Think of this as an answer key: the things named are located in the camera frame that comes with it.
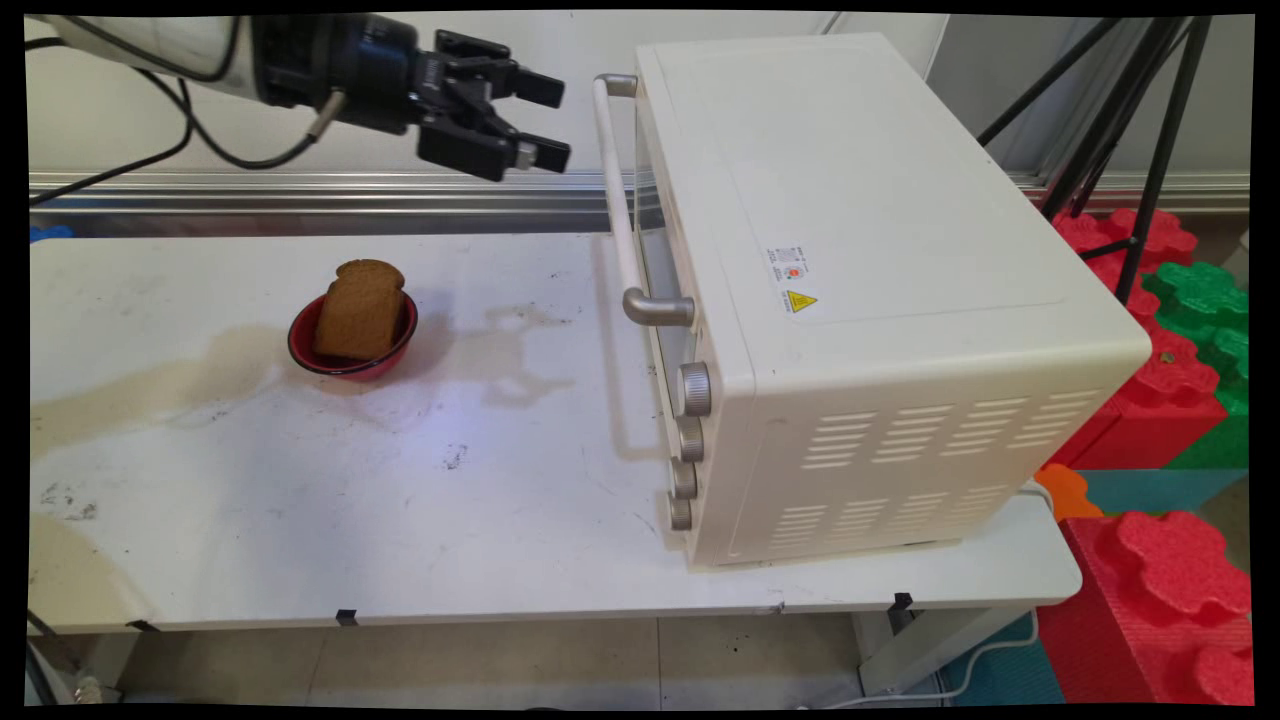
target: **black tripod leg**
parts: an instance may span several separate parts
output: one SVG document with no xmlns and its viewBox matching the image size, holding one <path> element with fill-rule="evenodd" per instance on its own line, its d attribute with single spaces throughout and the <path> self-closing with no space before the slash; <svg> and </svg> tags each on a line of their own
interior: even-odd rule
<svg viewBox="0 0 1280 720">
<path fill-rule="evenodd" d="M 1014 104 L 1010 105 L 1007 110 L 1001 113 L 1000 117 L 996 118 L 996 122 L 991 123 L 987 129 L 982 131 L 982 135 L 978 136 L 978 143 L 986 146 L 988 142 L 995 140 L 995 137 L 1000 135 L 1000 131 L 1009 127 L 1009 123 L 1014 122 L 1014 119 L 1018 118 L 1018 115 L 1020 115 L 1032 102 L 1034 102 L 1036 99 L 1048 88 L 1048 86 L 1053 85 L 1057 78 L 1062 77 L 1062 73 L 1071 69 L 1071 65 L 1074 65 L 1076 60 L 1079 60 L 1085 53 L 1089 51 L 1091 47 L 1102 40 L 1102 36 L 1110 32 L 1111 28 L 1114 28 L 1119 22 L 1120 18 L 1102 18 L 1097 22 L 1097 24 L 1089 28 L 1089 32 L 1076 41 L 1076 44 L 1073 45 L 1065 55 L 1059 58 L 1057 61 L 1053 63 L 1053 67 L 1051 67 L 1038 81 L 1028 87 L 1027 91 L 1018 97 L 1018 100 L 1014 100 Z"/>
<path fill-rule="evenodd" d="M 1103 100 L 1098 114 L 1089 123 L 1089 128 L 1080 140 L 1079 147 L 1071 154 L 1057 182 L 1053 183 L 1046 195 L 1044 204 L 1041 206 L 1041 214 L 1044 219 L 1052 222 L 1057 217 L 1057 213 L 1066 205 L 1066 201 L 1075 195 L 1075 190 L 1080 187 L 1080 181 L 1084 179 L 1084 176 L 1096 167 L 1105 151 L 1103 143 L 1111 137 L 1116 122 L 1124 113 L 1126 101 L 1142 88 L 1142 81 L 1147 76 L 1147 72 L 1160 63 L 1160 59 L 1172 44 L 1183 19 L 1183 17 L 1152 18 L 1133 56 L 1129 58 L 1124 70 L 1120 72 L 1120 78 L 1116 79 L 1111 92 Z"/>
<path fill-rule="evenodd" d="M 1156 201 L 1160 200 L 1160 188 L 1165 184 L 1169 159 L 1174 154 L 1174 142 L 1178 140 L 1178 127 L 1183 122 L 1183 111 L 1187 109 L 1187 99 L 1192 94 L 1192 83 L 1196 82 L 1196 68 L 1199 65 L 1204 41 L 1208 38 L 1210 20 L 1212 20 L 1211 15 L 1197 17 L 1192 20 L 1190 32 L 1187 36 L 1187 51 L 1183 53 L 1183 61 L 1178 65 L 1174 90 L 1169 95 L 1169 108 L 1165 110 L 1165 120 L 1160 126 L 1160 138 L 1156 140 L 1156 152 L 1151 158 L 1151 172 L 1147 173 L 1147 184 L 1142 188 L 1138 218 L 1133 223 L 1133 243 L 1125 254 L 1120 282 L 1116 283 L 1116 299 L 1121 304 L 1129 302 L 1133 281 L 1138 277 L 1138 261 L 1147 246 L 1151 218 L 1156 214 Z"/>
<path fill-rule="evenodd" d="M 1133 114 L 1138 111 L 1138 105 L 1142 104 L 1143 96 L 1147 94 L 1147 88 L 1151 87 L 1151 81 L 1156 79 L 1156 76 L 1165 67 L 1165 61 L 1169 56 L 1174 54 L 1178 45 L 1187 37 L 1187 32 L 1190 29 L 1190 23 L 1178 35 L 1178 40 L 1170 45 L 1169 50 L 1165 51 L 1160 58 L 1160 64 L 1151 68 L 1147 73 L 1146 79 L 1140 83 L 1140 90 L 1130 97 L 1128 106 L 1120 114 L 1120 122 L 1117 123 L 1115 132 L 1111 133 L 1111 140 L 1106 145 L 1106 152 L 1098 160 L 1098 164 L 1089 172 L 1088 178 L 1084 181 L 1084 186 L 1080 192 L 1076 193 L 1075 201 L 1071 204 L 1071 217 L 1079 218 L 1080 213 L 1084 211 L 1084 206 L 1088 205 L 1089 197 L 1093 195 L 1093 188 L 1098 186 L 1098 181 L 1102 179 L 1102 173 L 1107 169 L 1107 163 L 1111 161 L 1111 155 L 1115 154 L 1116 147 L 1120 145 L 1120 138 L 1124 136 L 1124 131 L 1129 127 L 1129 120 L 1133 119 Z"/>
</svg>

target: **oven door handle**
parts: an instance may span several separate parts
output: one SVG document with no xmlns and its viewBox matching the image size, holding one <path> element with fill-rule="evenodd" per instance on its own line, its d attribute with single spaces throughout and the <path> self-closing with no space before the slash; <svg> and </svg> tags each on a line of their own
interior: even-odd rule
<svg viewBox="0 0 1280 720">
<path fill-rule="evenodd" d="M 591 86 L 595 129 L 600 136 L 600 160 L 604 165 L 604 199 L 609 206 L 609 228 L 618 252 L 618 269 L 626 287 L 622 292 L 622 311 L 640 325 L 689 327 L 694 324 L 692 297 L 649 297 L 640 282 L 640 259 L 631 237 L 627 197 L 618 167 L 618 145 L 613 138 L 613 118 L 609 115 L 609 97 L 635 97 L 637 85 L 635 76 L 605 73 L 596 76 Z"/>
</svg>

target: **yellow warning sticker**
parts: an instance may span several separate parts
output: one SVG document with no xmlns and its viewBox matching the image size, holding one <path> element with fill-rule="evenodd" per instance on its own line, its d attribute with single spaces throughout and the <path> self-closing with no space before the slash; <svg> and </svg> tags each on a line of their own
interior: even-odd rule
<svg viewBox="0 0 1280 720">
<path fill-rule="evenodd" d="M 787 291 L 787 300 L 791 301 L 791 311 L 792 313 L 799 313 L 799 311 L 804 310 L 805 307 L 808 307 L 808 306 L 810 306 L 810 305 L 813 305 L 814 302 L 818 301 L 817 297 L 809 297 L 808 295 L 800 295 L 799 292 L 796 292 L 794 290 L 788 290 Z"/>
</svg>

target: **black tape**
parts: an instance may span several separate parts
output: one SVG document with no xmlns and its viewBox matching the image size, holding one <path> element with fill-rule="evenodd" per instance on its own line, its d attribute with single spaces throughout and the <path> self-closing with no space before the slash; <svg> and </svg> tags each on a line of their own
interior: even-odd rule
<svg viewBox="0 0 1280 720">
<path fill-rule="evenodd" d="M 893 606 L 890 610 L 906 610 L 915 602 L 911 600 L 911 593 L 909 592 L 896 592 L 893 593 Z"/>
</svg>

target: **wall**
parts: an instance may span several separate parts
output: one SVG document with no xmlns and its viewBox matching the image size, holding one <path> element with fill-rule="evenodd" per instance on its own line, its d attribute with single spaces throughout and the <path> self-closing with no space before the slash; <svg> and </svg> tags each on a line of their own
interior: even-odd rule
<svg viewBox="0 0 1280 720">
<path fill-rule="evenodd" d="M 1097 18 L 951 15 L 929 87 L 974 135 L 982 132 Z M 1217 15 L 1188 100 L 1171 176 L 1249 170 L 1253 113 L 1253 15 Z M 1069 127 L 1076 105 L 1114 78 L 1139 36 L 1121 22 L 988 146 L 1014 174 L 1036 174 Z M 1179 49 L 1152 81 L 1116 149 L 1108 173 L 1146 173 L 1169 102 Z"/>
<path fill-rule="evenodd" d="M 1097 18 L 952 15 L 929 87 L 969 132 L 978 135 L 1044 73 Z M 1005 170 L 1033 176 L 1070 119 L 1103 60 L 1103 40 L 1009 124 L 987 150 Z"/>
<path fill-rule="evenodd" d="M 497 102 L 517 128 L 573 146 L 571 170 L 599 169 L 591 114 L 591 78 L 603 72 L 634 72 L 634 47 L 650 42 L 812 35 L 827 12 L 764 10 L 503 10 L 385 13 L 419 28 L 430 46 L 436 28 L 503 42 L 512 56 L 536 72 L 563 79 L 558 110 L 518 100 Z M 925 74 L 945 14 L 846 13 L 832 32 L 882 32 Z M 26 38 L 51 35 L 26 19 Z M 100 170 L 157 152 L 182 136 L 179 111 L 128 68 L 76 50 L 49 49 L 27 58 L 27 151 L 31 170 Z M 229 151 L 266 158 L 292 146 L 314 118 L 311 109 L 284 110 L 193 88 L 202 124 Z M 630 165 L 630 101 L 614 100 L 623 164 Z M 289 170 L 387 172 L 430 169 L 415 155 L 416 131 L 396 137 L 335 124 L 324 140 L 288 165 Z M 191 146 L 155 169 L 228 170 L 234 168 L 204 145 Z"/>
<path fill-rule="evenodd" d="M 1151 81 L 1108 170 L 1146 172 L 1169 106 L 1183 49 Z M 1253 132 L 1253 15 L 1217 15 L 1208 28 L 1196 83 L 1169 165 L 1171 172 L 1248 172 Z"/>
</svg>

